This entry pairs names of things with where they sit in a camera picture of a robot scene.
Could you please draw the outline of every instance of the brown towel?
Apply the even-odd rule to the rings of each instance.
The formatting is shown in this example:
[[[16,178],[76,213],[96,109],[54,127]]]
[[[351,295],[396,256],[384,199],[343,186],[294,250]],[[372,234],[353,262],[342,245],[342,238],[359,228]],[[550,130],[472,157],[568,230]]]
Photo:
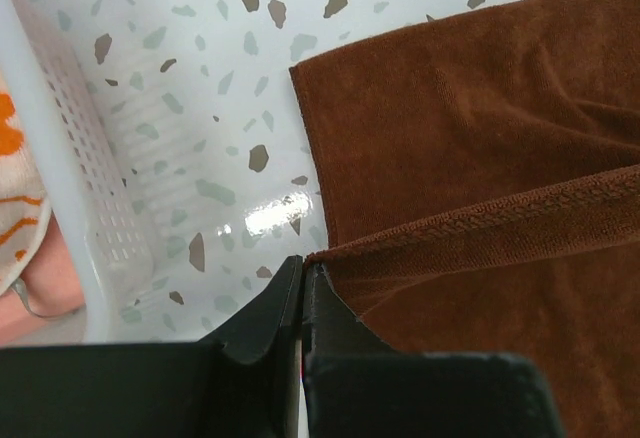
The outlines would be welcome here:
[[[299,64],[335,288],[400,350],[508,350],[640,436],[640,0],[526,0]]]

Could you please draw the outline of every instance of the white tile floor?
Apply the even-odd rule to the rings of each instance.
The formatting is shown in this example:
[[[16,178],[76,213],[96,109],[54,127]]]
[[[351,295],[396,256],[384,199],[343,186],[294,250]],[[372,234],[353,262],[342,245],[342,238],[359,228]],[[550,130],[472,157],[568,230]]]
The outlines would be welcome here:
[[[122,319],[139,339],[191,340],[259,293],[287,255],[326,246],[287,68],[427,15],[515,0],[31,1],[74,44],[135,207],[160,237],[141,297],[159,306]],[[197,233],[205,273],[188,260]]]

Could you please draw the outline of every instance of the black plastic object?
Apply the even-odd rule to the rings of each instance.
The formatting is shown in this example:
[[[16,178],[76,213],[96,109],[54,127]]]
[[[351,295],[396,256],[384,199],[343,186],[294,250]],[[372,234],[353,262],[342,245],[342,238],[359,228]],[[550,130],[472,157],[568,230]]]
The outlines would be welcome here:
[[[304,385],[311,438],[564,436],[549,389],[509,354],[394,353],[307,275]]]
[[[295,437],[300,334],[312,438],[563,436],[524,359],[396,353],[290,257],[196,343],[1,350],[0,437]]]
[[[0,437],[294,437],[302,260],[196,343],[0,351]]]

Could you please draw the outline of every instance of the white plastic basket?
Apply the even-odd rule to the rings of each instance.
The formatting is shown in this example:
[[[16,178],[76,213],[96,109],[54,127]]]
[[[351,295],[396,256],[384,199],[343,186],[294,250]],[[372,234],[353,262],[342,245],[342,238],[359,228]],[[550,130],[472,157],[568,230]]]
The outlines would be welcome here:
[[[27,0],[0,0],[0,24],[0,70],[84,291],[84,341],[119,341],[119,309],[151,280],[147,237],[71,46]],[[73,341],[74,319],[57,335]]]

